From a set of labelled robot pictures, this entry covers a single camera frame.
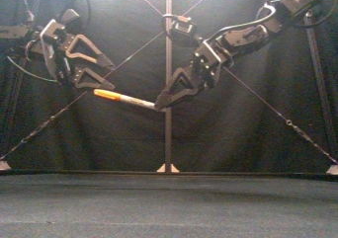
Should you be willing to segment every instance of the marker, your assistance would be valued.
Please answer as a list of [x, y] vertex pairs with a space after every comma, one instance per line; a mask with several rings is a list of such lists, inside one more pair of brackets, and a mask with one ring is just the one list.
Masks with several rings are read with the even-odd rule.
[[127, 104], [134, 105], [134, 106], [139, 106], [139, 107], [155, 110], [155, 104], [154, 103], [151, 103], [149, 101], [145, 101], [145, 100], [139, 100], [139, 99], [133, 98], [130, 96], [122, 95], [117, 92], [110, 92], [110, 91], [106, 91], [106, 90], [95, 89], [94, 94], [97, 96], [102, 97], [102, 98], [106, 98], [106, 99], [110, 99], [110, 100], [114, 100], [114, 101], [118, 101], [118, 102], [122, 102], [122, 103], [127, 103]]

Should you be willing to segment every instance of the black fabric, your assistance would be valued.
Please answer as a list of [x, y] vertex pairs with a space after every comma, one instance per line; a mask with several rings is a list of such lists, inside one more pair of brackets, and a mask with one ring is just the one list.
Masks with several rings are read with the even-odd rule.
[[[18, 1], [2, 0], [2, 25], [23, 20], [15, 16]], [[43, 0], [38, 25], [45, 26], [58, 16], [69, 1]], [[165, 14], [166, 0], [149, 1]], [[265, 1], [204, 0], [188, 16], [208, 38], [224, 27], [252, 22]], [[184, 14], [198, 2], [173, 0], [173, 13]], [[109, 77], [115, 91], [154, 102], [166, 84], [165, 35], [139, 49], [163, 31], [162, 14], [146, 0], [91, 0], [91, 7], [91, 23], [83, 33], [118, 66]], [[75, 10], [83, 21], [86, 9], [79, 0]], [[337, 115], [337, 14], [318, 31], [330, 105]], [[193, 49], [173, 46], [173, 69], [188, 65], [192, 53]], [[49, 77], [43, 63], [30, 62], [27, 68]], [[9, 106], [14, 70], [3, 59], [2, 111]], [[305, 31], [289, 29], [264, 49], [238, 58], [232, 71], [328, 149]], [[62, 85], [26, 77], [10, 145], [18, 144], [79, 95]], [[165, 157], [165, 114], [89, 92], [7, 160], [15, 168], [157, 171]], [[173, 108], [173, 163], [189, 172], [325, 172], [330, 165], [226, 71], [214, 89]]]

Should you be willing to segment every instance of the dark floor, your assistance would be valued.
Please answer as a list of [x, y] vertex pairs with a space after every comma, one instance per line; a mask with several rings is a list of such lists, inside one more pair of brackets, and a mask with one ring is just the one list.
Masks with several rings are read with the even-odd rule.
[[280, 177], [0, 177], [0, 237], [338, 237], [338, 183]]

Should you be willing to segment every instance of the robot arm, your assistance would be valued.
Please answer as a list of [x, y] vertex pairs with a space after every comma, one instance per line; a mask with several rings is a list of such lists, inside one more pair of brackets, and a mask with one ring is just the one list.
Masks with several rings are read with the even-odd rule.
[[77, 33], [79, 18], [69, 9], [61, 20], [53, 19], [41, 30], [30, 24], [0, 26], [0, 47], [15, 56], [30, 55], [45, 60], [51, 76], [62, 85], [114, 90], [115, 86], [95, 72], [113, 70], [114, 63], [94, 42]]
[[262, 15], [266, 17], [253, 23], [221, 29], [208, 40], [196, 34], [194, 23], [190, 19], [173, 17], [169, 37], [173, 40], [186, 40], [185, 43], [198, 43], [198, 48], [190, 65], [180, 68], [171, 76], [158, 96], [155, 109], [161, 111], [190, 99], [205, 89], [213, 88], [218, 82], [222, 67], [232, 67], [238, 56], [261, 49], [321, 1], [268, 1], [258, 14], [258, 17]]

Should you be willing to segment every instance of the wire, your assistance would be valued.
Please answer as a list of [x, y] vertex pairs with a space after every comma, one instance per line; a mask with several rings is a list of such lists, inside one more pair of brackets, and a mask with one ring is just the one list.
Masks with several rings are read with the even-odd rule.
[[26, 8], [27, 8], [29, 22], [34, 22], [34, 21], [35, 21], [35, 14], [34, 14], [33, 11], [30, 10], [27, 0], [25, 0], [25, 4], [26, 4]]
[[[62, 18], [62, 15], [65, 14], [65, 12], [67, 11], [67, 9], [70, 9], [70, 7], [74, 5], [77, 0], [71, 0], [69, 2], [69, 4], [65, 6], [63, 10], [61, 11], [61, 14], [58, 16], [58, 20], [61, 20]], [[86, 3], [87, 3], [87, 20], [86, 20], [86, 23], [83, 24], [82, 26], [82, 29], [85, 30], [89, 25], [90, 25], [90, 21], [91, 21], [91, 4], [90, 4], [90, 0], [86, 0]]]
[[43, 81], [57, 83], [57, 80], [49, 79], [49, 78], [45, 78], [45, 77], [41, 77], [41, 76], [33, 74], [30, 71], [27, 71], [27, 70], [14, 61], [14, 59], [13, 59], [10, 56], [7, 56], [7, 58], [9, 58], [9, 60], [11, 61], [11, 63], [13, 63], [27, 75], [30, 75], [30, 76], [33, 76], [34, 78], [38, 78], [38, 79], [41, 79], [41, 80], [43, 80]]
[[317, 26], [320, 26], [334, 14], [336, 8], [338, 5], [338, 0], [333, 1], [333, 6], [332, 9], [329, 11], [329, 13], [326, 14], [325, 17], [321, 18], [321, 20], [318, 20], [316, 23], [310, 24], [310, 25], [293, 25], [297, 29], [312, 29]]
[[163, 25], [163, 31], [166, 36], [171, 39], [171, 35], [169, 33], [167, 27], [166, 27], [166, 19], [175, 19], [177, 20], [177, 15], [173, 14], [165, 14], [163, 19], [162, 19], [162, 25]]
[[272, 13], [264, 19], [260, 19], [254, 22], [250, 22], [250, 23], [246, 23], [246, 24], [242, 24], [238, 26], [233, 26], [233, 27], [228, 27], [228, 28], [221, 29], [206, 41], [216, 40], [228, 31], [232, 31], [234, 29], [241, 29], [241, 28], [242, 29], [249, 28], [249, 27], [257, 26], [257, 25], [262, 24], [264, 22], [266, 22], [274, 16], [274, 14], [277, 12], [277, 8], [272, 5], [269, 5], [269, 3], [270, 3], [270, 1], [268, 1], [268, 3], [265, 4], [265, 8], [268, 8], [272, 11]]

